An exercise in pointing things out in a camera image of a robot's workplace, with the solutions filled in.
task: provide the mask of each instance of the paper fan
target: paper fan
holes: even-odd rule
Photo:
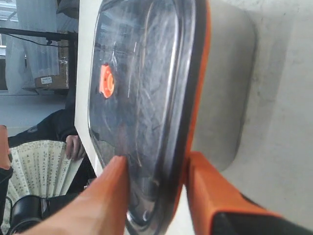
[[[65,155],[65,143],[35,141],[11,148],[13,175],[7,196],[15,204],[26,195],[54,197],[65,195],[82,162],[71,161]],[[10,203],[5,204],[2,231],[10,224]]]

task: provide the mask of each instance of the metal lid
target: metal lid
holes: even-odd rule
[[[103,167],[114,155],[128,157],[132,234],[156,234],[172,218],[205,24],[205,0],[105,0],[100,7],[89,132]]]

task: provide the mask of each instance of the white wall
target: white wall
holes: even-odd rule
[[[247,10],[258,32],[242,141],[224,175],[313,229],[313,1],[224,1]]]
[[[9,136],[15,135],[64,108],[64,103],[56,95],[0,95],[0,125],[7,126]]]

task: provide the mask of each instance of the cardboard box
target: cardboard box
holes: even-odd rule
[[[68,46],[68,42],[62,40],[58,43],[60,46]],[[60,47],[59,66],[60,75],[50,75],[35,78],[35,87],[45,90],[68,89],[68,47]]]

